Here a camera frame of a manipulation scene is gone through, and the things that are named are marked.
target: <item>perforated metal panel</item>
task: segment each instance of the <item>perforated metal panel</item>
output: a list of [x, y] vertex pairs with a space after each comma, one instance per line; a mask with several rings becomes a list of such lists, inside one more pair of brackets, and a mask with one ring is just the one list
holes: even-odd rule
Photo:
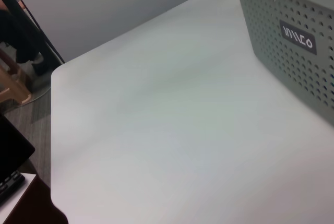
[[[240, 1], [256, 56], [334, 125], [334, 0]], [[284, 38], [280, 21], [312, 34], [317, 54]]]

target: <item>black shoe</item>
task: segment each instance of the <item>black shoe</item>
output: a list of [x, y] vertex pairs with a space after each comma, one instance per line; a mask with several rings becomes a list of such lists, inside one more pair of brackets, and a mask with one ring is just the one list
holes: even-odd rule
[[49, 66], [45, 60], [39, 64], [31, 63], [31, 65], [37, 76], [41, 76], [49, 70]]

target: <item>logo label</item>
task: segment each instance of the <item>logo label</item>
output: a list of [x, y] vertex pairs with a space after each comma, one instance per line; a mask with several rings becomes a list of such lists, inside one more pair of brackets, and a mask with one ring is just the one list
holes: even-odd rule
[[282, 20], [280, 20], [280, 26], [283, 38], [317, 55], [317, 46], [315, 43], [315, 38], [312, 34], [294, 27]]

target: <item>black pants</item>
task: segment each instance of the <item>black pants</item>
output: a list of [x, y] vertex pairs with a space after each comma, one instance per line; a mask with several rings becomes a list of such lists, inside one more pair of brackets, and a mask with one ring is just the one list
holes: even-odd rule
[[16, 62], [33, 61], [38, 54], [21, 29], [14, 17], [7, 11], [0, 10], [0, 42], [6, 42], [16, 49]]

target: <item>white table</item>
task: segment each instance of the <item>white table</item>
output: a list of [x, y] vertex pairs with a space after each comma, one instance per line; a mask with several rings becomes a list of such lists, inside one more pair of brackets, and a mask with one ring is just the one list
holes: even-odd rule
[[239, 0], [190, 0], [52, 75], [69, 223], [334, 220], [334, 128], [255, 57]]
[[22, 173], [22, 175], [26, 178], [23, 185], [0, 206], [0, 223], [5, 222], [36, 176], [35, 174], [28, 173]]

